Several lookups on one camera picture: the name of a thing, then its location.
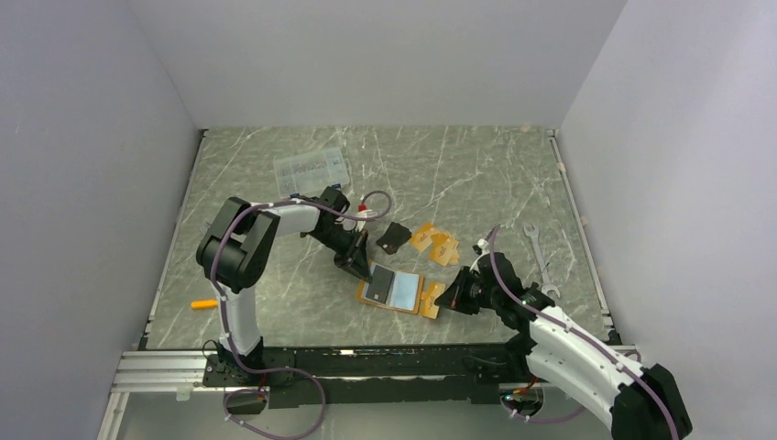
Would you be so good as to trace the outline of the black VIP card top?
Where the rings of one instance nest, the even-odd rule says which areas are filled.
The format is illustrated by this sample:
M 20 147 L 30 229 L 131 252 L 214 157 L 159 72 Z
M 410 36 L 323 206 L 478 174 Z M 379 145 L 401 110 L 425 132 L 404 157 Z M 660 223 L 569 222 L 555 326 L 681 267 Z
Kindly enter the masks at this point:
M 372 281 L 366 286 L 364 298 L 373 303 L 387 304 L 395 272 L 382 266 L 375 266 Z

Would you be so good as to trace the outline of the small orange card sleeve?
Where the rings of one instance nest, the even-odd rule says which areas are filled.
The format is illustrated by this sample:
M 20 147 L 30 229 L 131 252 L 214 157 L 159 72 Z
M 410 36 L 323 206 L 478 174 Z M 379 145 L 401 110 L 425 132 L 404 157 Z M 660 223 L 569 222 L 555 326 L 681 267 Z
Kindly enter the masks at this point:
M 431 236 L 432 249 L 429 258 L 441 266 L 457 264 L 459 241 L 448 232 L 437 232 Z

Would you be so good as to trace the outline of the orange leather card holder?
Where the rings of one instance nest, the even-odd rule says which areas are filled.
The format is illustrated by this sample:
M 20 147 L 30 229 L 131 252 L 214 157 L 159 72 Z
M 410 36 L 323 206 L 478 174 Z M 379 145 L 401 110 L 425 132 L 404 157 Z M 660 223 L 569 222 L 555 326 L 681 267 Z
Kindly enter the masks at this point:
M 383 265 L 377 264 L 376 262 L 372 262 L 369 267 L 371 275 L 375 266 L 385 267 Z M 421 292 L 425 282 L 424 276 L 419 273 L 410 273 L 397 270 L 393 271 L 395 272 L 395 277 L 391 292 L 388 296 L 387 304 L 371 302 L 364 298 L 365 288 L 369 284 L 369 282 L 364 280 L 362 280 L 358 285 L 356 299 L 361 303 L 372 305 L 385 310 L 391 310 L 405 314 L 418 314 L 421 305 Z

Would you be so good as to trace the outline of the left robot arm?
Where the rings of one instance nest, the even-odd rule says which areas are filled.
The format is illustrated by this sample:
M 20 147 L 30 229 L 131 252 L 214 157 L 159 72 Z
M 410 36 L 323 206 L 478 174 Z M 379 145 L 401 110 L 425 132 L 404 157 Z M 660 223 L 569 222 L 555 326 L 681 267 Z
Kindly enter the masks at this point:
M 227 373 L 242 385 L 263 372 L 263 336 L 256 314 L 255 286 L 263 275 L 277 237 L 313 237 L 334 253 L 334 265 L 362 281 L 371 281 L 367 232 L 342 225 L 355 220 L 350 202 L 327 187 L 318 197 L 292 197 L 278 203 L 227 199 L 210 224 L 195 257 L 212 283 L 221 321 L 219 349 L 232 356 Z

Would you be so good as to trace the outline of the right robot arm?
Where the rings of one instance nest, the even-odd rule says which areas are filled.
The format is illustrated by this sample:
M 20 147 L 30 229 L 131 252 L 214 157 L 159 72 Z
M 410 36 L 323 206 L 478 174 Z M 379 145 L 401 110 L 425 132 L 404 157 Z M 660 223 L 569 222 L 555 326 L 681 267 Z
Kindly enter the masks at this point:
M 589 334 L 538 283 L 524 285 L 501 252 L 482 256 L 475 269 L 462 267 L 434 303 L 461 314 L 493 311 L 517 333 L 505 345 L 508 374 L 555 385 L 614 439 L 685 439 L 693 431 L 667 368 L 645 367 Z

